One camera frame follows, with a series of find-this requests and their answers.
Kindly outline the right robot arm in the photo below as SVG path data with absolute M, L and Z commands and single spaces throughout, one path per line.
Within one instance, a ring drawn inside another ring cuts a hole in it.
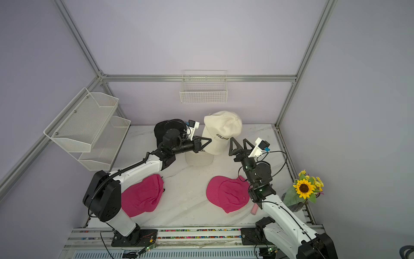
M 230 138 L 229 156 L 242 165 L 250 199 L 267 213 L 267 217 L 256 222 L 255 243 L 271 243 L 287 259 L 336 259 L 333 240 L 302 222 L 273 189 L 271 165 L 258 160 L 270 153 L 269 146 L 261 138 L 254 144 L 247 139 L 240 144 L 234 137 Z

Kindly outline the sunflower bouquet in pot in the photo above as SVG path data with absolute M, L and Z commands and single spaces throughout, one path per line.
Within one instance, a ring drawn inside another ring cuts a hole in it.
M 309 202 L 316 203 L 317 198 L 323 194 L 324 187 L 319 177 L 311 176 L 306 170 L 302 170 L 293 185 L 282 195 L 281 200 L 292 212 L 299 212 Z

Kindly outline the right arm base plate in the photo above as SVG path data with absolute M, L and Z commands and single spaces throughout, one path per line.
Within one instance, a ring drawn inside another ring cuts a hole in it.
M 274 245 L 277 244 L 271 242 L 265 237 L 264 230 L 267 228 L 255 227 L 255 228 L 241 228 L 241 243 L 244 246 L 253 246 L 253 245 Z

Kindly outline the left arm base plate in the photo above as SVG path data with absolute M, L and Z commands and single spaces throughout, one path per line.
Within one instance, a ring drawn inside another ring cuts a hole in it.
M 149 247 L 154 244 L 157 239 L 157 229 L 140 229 L 133 231 L 129 236 L 125 237 L 118 231 L 114 231 L 112 247 Z

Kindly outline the cream Colorado cap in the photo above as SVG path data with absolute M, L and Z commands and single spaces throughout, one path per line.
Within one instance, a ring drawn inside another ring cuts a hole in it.
M 204 151 L 212 155 L 223 154 L 230 139 L 241 134 L 242 127 L 242 119 L 234 112 L 220 111 L 205 116 L 202 137 L 211 139 L 211 142 Z

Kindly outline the white two-tier mesh shelf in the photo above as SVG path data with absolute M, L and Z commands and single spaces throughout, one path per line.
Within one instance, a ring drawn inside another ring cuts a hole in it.
M 90 171 L 112 169 L 130 128 L 116 115 L 119 99 L 83 88 L 44 135 Z

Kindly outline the magenta cap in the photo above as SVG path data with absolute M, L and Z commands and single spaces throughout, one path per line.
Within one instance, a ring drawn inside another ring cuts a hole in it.
M 153 212 L 164 191 L 162 177 L 159 174 L 151 175 L 122 193 L 122 209 L 130 218 L 142 213 Z
M 207 185 L 206 197 L 210 203 L 228 214 L 249 203 L 249 183 L 243 177 L 230 179 L 216 176 Z

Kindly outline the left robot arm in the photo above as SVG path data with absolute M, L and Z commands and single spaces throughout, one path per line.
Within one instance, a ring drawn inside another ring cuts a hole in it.
M 211 138 L 201 136 L 182 138 L 179 130 L 168 129 L 158 148 L 147 152 L 138 163 L 111 173 L 96 172 L 85 193 L 83 204 L 89 213 L 108 224 L 121 236 L 138 240 L 140 227 L 122 209 L 122 193 L 143 179 L 168 168 L 177 154 L 190 151 L 197 153 L 211 142 Z

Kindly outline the aluminium front rail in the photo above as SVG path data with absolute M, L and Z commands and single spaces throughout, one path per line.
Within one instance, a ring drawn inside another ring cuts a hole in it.
M 75 228 L 59 258 L 124 259 L 132 253 L 136 259 L 257 259 L 261 248 L 272 245 L 245 245 L 240 227 L 159 228 L 155 241 L 144 248 L 114 247 L 109 228 Z

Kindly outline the plain black cap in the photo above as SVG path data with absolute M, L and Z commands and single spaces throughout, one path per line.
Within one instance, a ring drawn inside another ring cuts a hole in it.
M 176 147 L 187 139 L 187 125 L 181 119 L 159 122 L 154 127 L 156 146 Z

